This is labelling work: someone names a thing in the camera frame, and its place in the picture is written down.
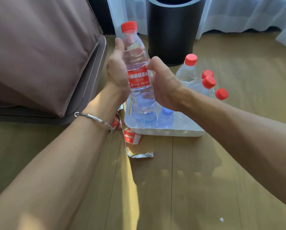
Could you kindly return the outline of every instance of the blue bottle cap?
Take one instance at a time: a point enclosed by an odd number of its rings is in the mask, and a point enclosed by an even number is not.
[[[162,112],[164,112],[165,114],[172,114],[174,111],[172,111],[168,108],[162,107]]]

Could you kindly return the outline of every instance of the red bottle cap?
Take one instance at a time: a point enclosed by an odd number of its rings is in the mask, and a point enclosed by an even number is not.
[[[212,87],[215,86],[216,84],[216,80],[213,78],[213,77],[205,77],[202,81],[202,84],[203,86],[206,88],[206,89],[211,89]]]
[[[137,23],[135,21],[125,22],[121,25],[122,33],[129,32],[133,33],[138,30]]]
[[[214,76],[214,73],[211,71],[211,70],[205,70],[203,71],[202,73],[202,79],[204,79],[205,77],[208,77],[208,76]]]
[[[188,66],[193,66],[196,64],[197,56],[195,54],[188,54],[184,59],[184,63]]]
[[[228,92],[224,88],[220,88],[215,92],[215,96],[218,100],[224,100],[228,97]]]

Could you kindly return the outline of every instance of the black trash can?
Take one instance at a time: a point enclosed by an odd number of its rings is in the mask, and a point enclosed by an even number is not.
[[[206,0],[146,0],[148,54],[168,66],[192,53]]]

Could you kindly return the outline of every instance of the forearm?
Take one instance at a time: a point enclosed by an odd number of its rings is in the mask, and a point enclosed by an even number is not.
[[[111,123],[118,109],[111,87],[88,105],[85,113]],[[108,128],[79,116],[36,156],[0,195],[0,229],[64,229],[84,197]]]
[[[286,124],[241,111],[188,89],[180,109],[259,183],[286,204]]]

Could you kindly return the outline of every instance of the trash can rim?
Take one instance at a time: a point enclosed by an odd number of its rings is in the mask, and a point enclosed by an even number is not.
[[[157,0],[149,0],[149,2],[151,2],[151,3],[155,4],[155,5],[162,6],[162,7],[168,7],[168,8],[184,7],[184,6],[187,6],[187,5],[192,5],[192,4],[197,3],[199,1],[201,1],[201,0],[192,0],[192,1],[189,1],[187,3],[178,4],[178,5],[168,5],[168,4],[164,4],[164,3],[158,2]]]

